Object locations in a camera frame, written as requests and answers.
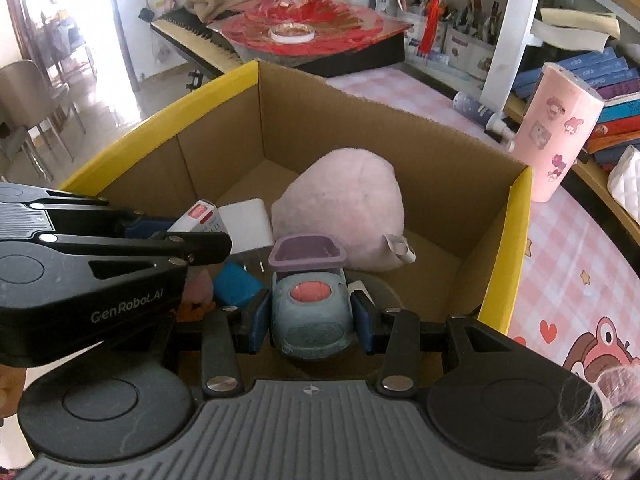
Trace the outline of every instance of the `pink toy button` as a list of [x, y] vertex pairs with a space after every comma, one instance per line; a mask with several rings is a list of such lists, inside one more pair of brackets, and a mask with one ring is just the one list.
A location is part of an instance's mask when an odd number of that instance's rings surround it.
[[326, 300], [331, 295], [331, 287], [324, 282], [303, 282], [291, 291], [291, 297], [300, 303], [315, 303]]

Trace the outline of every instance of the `pink checkered tablecloth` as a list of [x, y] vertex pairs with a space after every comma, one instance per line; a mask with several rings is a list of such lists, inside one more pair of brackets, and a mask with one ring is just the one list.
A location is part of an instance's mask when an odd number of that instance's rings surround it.
[[[328, 83], [498, 144], [451, 100], [391, 67]], [[640, 279], [604, 231], [562, 187], [533, 203], [509, 336], [586, 377], [640, 357]]]

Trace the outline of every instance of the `pen holder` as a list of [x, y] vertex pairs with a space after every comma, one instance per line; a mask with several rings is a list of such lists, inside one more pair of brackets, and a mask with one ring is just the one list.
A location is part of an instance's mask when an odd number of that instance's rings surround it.
[[514, 138], [512, 155], [533, 168], [531, 199], [546, 202], [571, 169], [602, 112], [602, 97], [555, 63], [542, 78]]
[[[420, 14], [414, 12], [406, 12], [405, 10], [398, 10], [396, 18], [403, 22], [412, 23], [413, 27], [405, 32], [406, 44], [405, 52], [408, 58], [422, 57], [418, 56], [418, 46], [420, 40], [424, 35], [424, 26], [426, 24], [426, 18]], [[433, 47], [431, 50], [436, 52], [442, 52], [444, 45], [444, 39], [447, 35], [447, 22], [438, 22], [438, 28], [436, 30], [436, 39], [433, 41]]]
[[450, 28], [444, 52], [449, 54], [450, 66], [485, 81], [494, 60], [495, 47]]

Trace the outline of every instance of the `red heart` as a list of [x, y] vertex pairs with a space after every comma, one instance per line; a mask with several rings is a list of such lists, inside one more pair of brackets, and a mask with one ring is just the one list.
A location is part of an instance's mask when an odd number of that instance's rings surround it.
[[542, 334], [542, 339], [545, 340], [546, 344], [551, 344], [556, 340], [558, 336], [558, 327], [552, 324], [547, 324], [543, 319], [540, 321], [540, 333]]

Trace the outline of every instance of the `book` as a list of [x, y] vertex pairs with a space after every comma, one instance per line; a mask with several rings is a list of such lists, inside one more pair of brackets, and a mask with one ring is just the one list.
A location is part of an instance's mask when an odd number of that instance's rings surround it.
[[618, 97], [614, 97], [613, 99], [608, 99], [605, 101], [605, 107], [621, 105], [624, 103], [629, 103], [631, 101], [637, 101], [640, 99], [640, 92], [635, 92], [633, 94], [621, 95]]
[[640, 100], [604, 108], [600, 114], [600, 118], [598, 119], [598, 124], [608, 123], [609, 121], [615, 121], [617, 119], [625, 119], [627, 117], [634, 117], [636, 115], [640, 115]]
[[[562, 61], [558, 61], [558, 65], [567, 70], [576, 70], [577, 68], [583, 68], [586, 66], [595, 65], [597, 63], [603, 63], [610, 59], [616, 59], [616, 53], [608, 46], [604, 49], [603, 53], [599, 52], [587, 52], [586, 54], [581, 54], [580, 56], [570, 57], [568, 59], [563, 59]], [[533, 70], [527, 70], [526, 72], [520, 72], [516, 79], [513, 81], [513, 88], [520, 88], [522, 86], [530, 85], [531, 83], [535, 83], [538, 81], [540, 74], [542, 73], [542, 67], [534, 68]]]
[[[622, 72], [623, 70], [628, 70], [628, 69], [629, 69], [629, 66], [626, 63], [626, 59], [623, 57], [618, 57], [616, 59], [610, 59], [603, 63], [596, 63], [595, 65], [591, 65], [583, 68], [577, 68], [575, 70], [571, 70], [571, 72], [577, 75], [581, 79], [589, 80], [589, 79], [599, 78], [615, 72]], [[538, 82], [536, 81], [532, 84], [516, 88], [514, 91], [516, 92], [516, 95], [520, 99], [526, 99], [531, 94], [533, 94], [533, 91], [536, 89], [537, 83]]]
[[609, 35], [604, 32], [583, 28], [554, 27], [536, 19], [531, 23], [531, 33], [539, 40], [563, 50], [602, 52], [609, 41]]
[[558, 27], [583, 28], [620, 39], [620, 23], [611, 12], [584, 12], [572, 9], [540, 9], [542, 21]]
[[622, 72], [623, 70], [629, 70], [629, 65], [626, 64], [625, 58], [617, 57], [616, 59], [611, 59], [603, 63], [597, 63], [584, 68], [577, 68], [576, 70], [571, 70], [571, 72], [579, 78], [588, 81], [589, 79], [613, 74], [614, 72]]
[[610, 148], [611, 146], [615, 146], [620, 142], [625, 142], [627, 140], [636, 140], [640, 139], [640, 130], [636, 130], [634, 132], [629, 132], [628, 134], [617, 134], [617, 135], [607, 135], [603, 137], [597, 137], [594, 139], [589, 138], [587, 140], [587, 152], [595, 153], [600, 150], [604, 150], [605, 148]]
[[606, 100], [613, 99], [618, 96], [635, 94], [636, 92], [640, 92], [640, 79], [632, 79], [631, 81], [598, 88], [598, 94]]
[[628, 134], [640, 130], [640, 116], [626, 117], [617, 121], [608, 121], [598, 124], [592, 131], [590, 139], [613, 136], [618, 134]]
[[593, 88], [601, 88], [603, 86], [613, 85], [615, 83], [622, 83], [624, 81], [631, 81], [640, 77], [638, 70], [632, 68], [631, 70], [623, 70], [622, 72], [614, 72], [595, 79], [587, 79], [587, 83]]
[[629, 142], [621, 142], [611, 148], [600, 150], [594, 153], [593, 157], [596, 159], [596, 163], [603, 164], [617, 164], [620, 161], [620, 157], [629, 146], [635, 146], [640, 148], [640, 140], [630, 140]]

